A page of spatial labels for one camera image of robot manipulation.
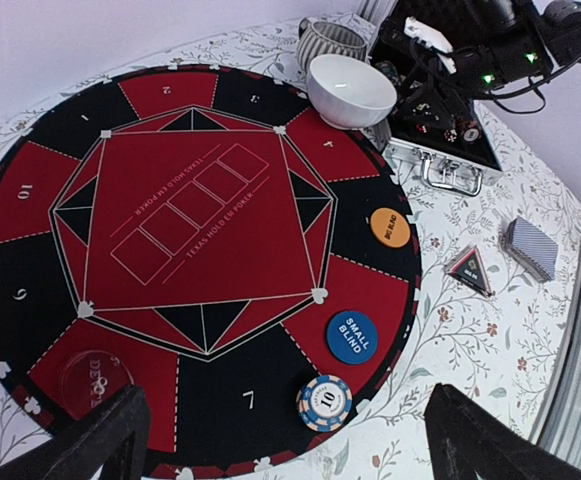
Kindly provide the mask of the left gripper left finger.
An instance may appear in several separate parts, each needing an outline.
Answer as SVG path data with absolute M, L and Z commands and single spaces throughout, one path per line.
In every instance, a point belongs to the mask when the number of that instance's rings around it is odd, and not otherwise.
M 0 480 L 140 479 L 148 439 L 144 390 L 125 386 L 61 434 L 0 466 Z

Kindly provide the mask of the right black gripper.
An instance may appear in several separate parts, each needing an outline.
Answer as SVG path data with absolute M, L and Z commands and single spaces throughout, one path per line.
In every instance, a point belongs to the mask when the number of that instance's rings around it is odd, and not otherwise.
M 461 93 L 476 95 L 528 77 L 546 77 L 554 63 L 542 41 L 531 34 L 507 34 L 479 45 L 443 47 L 442 59 L 451 60 L 447 80 Z M 452 129 L 465 119 L 465 102 L 446 85 L 402 85 L 399 118 L 439 129 Z

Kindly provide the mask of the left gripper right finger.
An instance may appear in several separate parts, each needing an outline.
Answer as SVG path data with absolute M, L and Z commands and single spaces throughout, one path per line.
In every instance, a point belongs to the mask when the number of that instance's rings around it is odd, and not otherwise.
M 515 434 L 450 384 L 434 386 L 424 419 L 436 479 L 581 479 L 581 470 Z

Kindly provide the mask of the clear red dealer button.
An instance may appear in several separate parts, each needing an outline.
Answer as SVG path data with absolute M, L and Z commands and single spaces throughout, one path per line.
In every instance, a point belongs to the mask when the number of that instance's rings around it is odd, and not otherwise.
M 113 354 L 89 350 L 76 354 L 64 367 L 60 382 L 64 409 L 75 420 L 85 417 L 134 379 Z

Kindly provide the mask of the orange big blind button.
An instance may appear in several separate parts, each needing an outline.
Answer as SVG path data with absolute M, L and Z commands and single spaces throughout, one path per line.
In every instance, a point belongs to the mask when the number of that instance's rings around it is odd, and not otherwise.
M 375 238 L 389 248 L 402 248 L 411 238 L 411 227 L 398 211 L 381 207 L 370 216 L 370 228 Z

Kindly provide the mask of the blue ten poker chip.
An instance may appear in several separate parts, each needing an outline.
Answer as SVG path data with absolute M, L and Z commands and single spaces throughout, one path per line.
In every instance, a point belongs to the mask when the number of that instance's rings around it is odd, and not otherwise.
M 295 400 L 300 419 L 313 431 L 326 433 L 342 427 L 352 409 L 352 392 L 335 375 L 313 378 Z

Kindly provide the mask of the blue small blind button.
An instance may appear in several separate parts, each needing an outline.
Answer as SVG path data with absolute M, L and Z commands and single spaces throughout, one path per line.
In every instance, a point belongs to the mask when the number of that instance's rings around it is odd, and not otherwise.
M 367 315 L 347 310 L 330 319 L 326 329 L 326 342 L 339 361 L 348 365 L 360 365 L 376 354 L 379 334 Z

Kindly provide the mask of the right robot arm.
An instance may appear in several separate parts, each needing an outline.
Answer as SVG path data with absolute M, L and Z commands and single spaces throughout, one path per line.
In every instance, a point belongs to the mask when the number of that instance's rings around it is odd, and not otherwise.
M 475 100 L 497 105 L 581 64 L 581 1 L 400 1 L 381 40 L 412 65 L 397 117 L 452 128 Z

